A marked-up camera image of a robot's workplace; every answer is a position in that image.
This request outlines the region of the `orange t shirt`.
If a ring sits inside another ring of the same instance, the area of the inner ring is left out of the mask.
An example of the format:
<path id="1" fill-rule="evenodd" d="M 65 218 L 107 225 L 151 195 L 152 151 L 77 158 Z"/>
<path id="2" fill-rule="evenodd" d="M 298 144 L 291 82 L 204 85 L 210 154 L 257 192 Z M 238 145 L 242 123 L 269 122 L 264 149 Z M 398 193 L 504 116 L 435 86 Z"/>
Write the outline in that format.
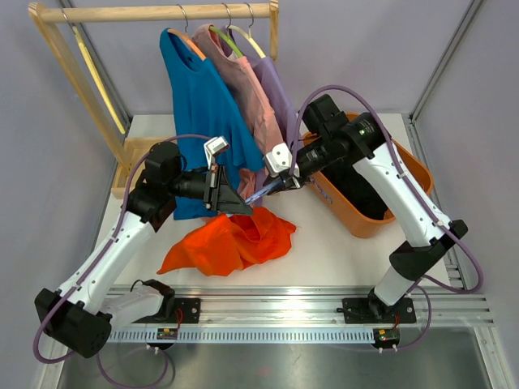
<path id="1" fill-rule="evenodd" d="M 296 230 L 266 207 L 254 207 L 251 216 L 215 216 L 174 244 L 157 274 L 195 268 L 205 276 L 228 276 L 288 254 Z"/>

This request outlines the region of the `black t shirt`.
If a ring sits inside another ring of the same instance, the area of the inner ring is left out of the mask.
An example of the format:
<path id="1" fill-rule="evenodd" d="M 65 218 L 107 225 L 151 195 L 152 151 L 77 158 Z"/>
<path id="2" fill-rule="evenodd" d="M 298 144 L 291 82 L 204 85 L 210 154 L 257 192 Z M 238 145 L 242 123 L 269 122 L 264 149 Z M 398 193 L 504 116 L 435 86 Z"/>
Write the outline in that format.
<path id="1" fill-rule="evenodd" d="M 373 220 L 382 220 L 388 206 L 371 184 L 352 166 L 335 162 L 321 173 L 361 214 Z"/>

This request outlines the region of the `light blue hanger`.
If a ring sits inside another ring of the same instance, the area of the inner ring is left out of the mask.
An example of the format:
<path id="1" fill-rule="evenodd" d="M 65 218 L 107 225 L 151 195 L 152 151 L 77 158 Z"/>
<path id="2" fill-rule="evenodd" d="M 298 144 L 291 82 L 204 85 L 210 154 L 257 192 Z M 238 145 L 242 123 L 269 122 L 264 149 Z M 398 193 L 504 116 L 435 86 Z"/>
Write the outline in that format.
<path id="1" fill-rule="evenodd" d="M 244 203 L 249 204 L 250 206 L 257 200 L 262 199 L 264 196 L 264 188 L 255 192 L 251 197 L 244 199 Z"/>

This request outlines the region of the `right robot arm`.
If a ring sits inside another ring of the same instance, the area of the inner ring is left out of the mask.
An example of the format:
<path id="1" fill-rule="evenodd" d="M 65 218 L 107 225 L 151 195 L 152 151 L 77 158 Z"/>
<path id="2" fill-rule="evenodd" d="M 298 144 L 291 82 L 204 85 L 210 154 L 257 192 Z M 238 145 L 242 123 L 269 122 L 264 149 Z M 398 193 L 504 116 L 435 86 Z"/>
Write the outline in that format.
<path id="1" fill-rule="evenodd" d="M 405 295 L 468 232 L 451 220 L 414 179 L 381 121 L 371 113 L 347 118 L 330 95 L 314 100 L 302 116 L 315 140 L 300 150 L 279 143 L 264 158 L 273 193 L 295 190 L 313 174 L 341 162 L 362 176 L 396 217 L 405 241 L 389 256 L 382 280 L 345 314 L 346 322 L 391 323 Z"/>

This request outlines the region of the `orange tan hanger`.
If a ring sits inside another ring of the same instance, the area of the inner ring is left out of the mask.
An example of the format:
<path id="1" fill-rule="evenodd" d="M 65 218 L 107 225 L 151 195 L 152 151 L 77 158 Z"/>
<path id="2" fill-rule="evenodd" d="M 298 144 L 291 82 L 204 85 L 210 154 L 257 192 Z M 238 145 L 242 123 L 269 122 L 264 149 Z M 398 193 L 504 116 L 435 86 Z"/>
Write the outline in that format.
<path id="1" fill-rule="evenodd" d="M 180 4 L 177 4 L 177 7 L 180 9 L 180 11 L 182 12 L 182 17 L 184 18 L 184 21 L 185 21 L 185 27 L 184 27 L 184 32 L 180 32 L 179 30 L 177 29 L 174 29 L 174 28 L 168 28 L 167 29 L 167 32 L 170 34 L 170 35 L 173 35 L 173 36 L 176 36 L 178 37 L 183 43 L 184 45 L 190 49 L 190 51 L 194 54 L 196 54 L 202 61 L 206 59 L 206 56 L 204 55 L 204 53 L 199 49 L 199 47 L 190 39 L 190 37 L 188 36 L 187 34 L 187 28 L 189 26 L 189 22 L 188 22 L 188 18 L 187 18 L 187 13 L 186 11 L 184 10 L 183 6 L 180 5 Z"/>

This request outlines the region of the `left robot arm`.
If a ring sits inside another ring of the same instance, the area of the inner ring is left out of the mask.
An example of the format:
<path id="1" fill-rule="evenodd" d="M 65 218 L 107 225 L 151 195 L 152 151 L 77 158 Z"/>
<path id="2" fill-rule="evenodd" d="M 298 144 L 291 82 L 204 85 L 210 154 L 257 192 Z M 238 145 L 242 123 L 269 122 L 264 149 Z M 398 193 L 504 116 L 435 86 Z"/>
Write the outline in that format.
<path id="1" fill-rule="evenodd" d="M 175 291 L 157 280 L 147 280 L 121 297 L 108 291 L 134 253 L 173 214 L 179 198 L 199 199 L 211 212 L 249 216 L 251 207 L 231 186 L 217 157 L 229 149 L 224 137 L 202 136 L 206 168 L 187 170 L 178 136 L 154 144 L 131 171 L 118 221 L 84 264 L 56 290 L 42 289 L 35 299 L 41 325 L 33 341 L 35 357 L 47 335 L 81 357 L 99 353 L 111 333 L 151 318 L 159 323 L 176 316 Z"/>

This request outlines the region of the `blue t shirt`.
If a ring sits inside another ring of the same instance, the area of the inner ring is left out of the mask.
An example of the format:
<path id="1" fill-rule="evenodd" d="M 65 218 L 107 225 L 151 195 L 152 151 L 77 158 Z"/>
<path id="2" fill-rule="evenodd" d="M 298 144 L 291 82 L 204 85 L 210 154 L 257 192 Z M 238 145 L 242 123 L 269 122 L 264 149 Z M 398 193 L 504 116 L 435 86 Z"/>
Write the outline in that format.
<path id="1" fill-rule="evenodd" d="M 177 135 L 222 136 L 230 149 L 217 157 L 230 184 L 247 199 L 255 192 L 255 174 L 263 167 L 259 150 L 229 89 L 210 59 L 202 59 L 166 29 L 159 40 L 172 88 Z"/>

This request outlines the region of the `yellow hanger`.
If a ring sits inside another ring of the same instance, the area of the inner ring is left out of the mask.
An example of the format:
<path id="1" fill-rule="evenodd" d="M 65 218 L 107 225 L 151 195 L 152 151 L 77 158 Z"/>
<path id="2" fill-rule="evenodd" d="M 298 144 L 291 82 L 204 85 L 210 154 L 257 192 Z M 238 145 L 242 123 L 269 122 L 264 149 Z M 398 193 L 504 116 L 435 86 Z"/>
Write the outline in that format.
<path id="1" fill-rule="evenodd" d="M 78 48 L 79 48 L 79 51 L 81 52 L 81 55 L 83 57 L 83 60 L 85 62 L 85 65 L 87 66 L 88 68 L 88 71 L 90 73 L 90 75 L 92 76 L 92 80 L 94 81 L 94 84 L 96 85 L 97 87 L 97 90 L 98 92 L 100 93 L 101 95 L 101 98 L 105 104 L 105 107 L 107 108 L 108 112 L 109 112 L 109 115 L 111 116 L 115 126 L 117 127 L 118 131 L 124 135 L 126 133 L 126 129 L 124 127 L 124 125 L 122 124 L 122 121 L 121 119 L 119 118 L 118 114 L 116 113 L 115 109 L 114 109 L 114 106 L 112 104 L 112 101 L 109 97 L 109 94 L 105 88 L 105 85 L 101 79 L 101 76 L 98 72 L 98 69 L 92 59 L 92 56 L 86 46 L 86 43 L 81 35 L 81 33 L 79 32 L 79 29 L 73 24 L 70 22 L 70 20 L 68 19 L 67 15 L 66 15 L 66 12 L 65 10 L 62 8 L 61 9 L 61 12 L 62 12 L 62 16 L 63 18 L 65 19 L 65 21 L 67 22 L 67 24 L 69 25 L 69 27 L 71 28 L 73 34 L 74 34 L 74 37 L 75 37 L 75 40 L 76 40 L 76 44 L 78 45 Z"/>

